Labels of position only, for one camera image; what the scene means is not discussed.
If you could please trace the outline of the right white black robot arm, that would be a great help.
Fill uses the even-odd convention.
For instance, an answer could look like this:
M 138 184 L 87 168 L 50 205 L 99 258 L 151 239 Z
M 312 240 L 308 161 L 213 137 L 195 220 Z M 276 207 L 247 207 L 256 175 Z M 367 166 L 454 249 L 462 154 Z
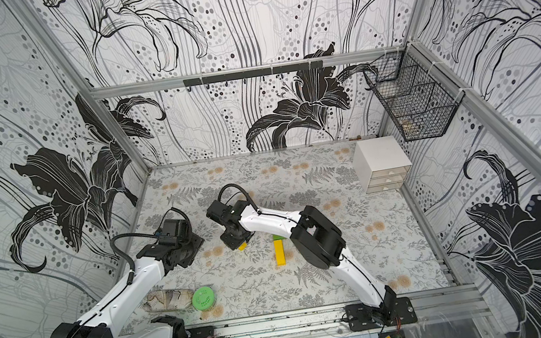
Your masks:
M 232 206 L 215 200 L 206 217 L 224 228 L 221 240 L 233 250 L 257 232 L 291 240 L 306 262 L 331 271 L 336 279 L 347 284 L 372 321 L 382 326 L 395 320 L 394 290 L 361 265 L 348 248 L 342 231 L 315 207 L 307 205 L 302 211 L 286 212 L 258 208 L 245 200 Z

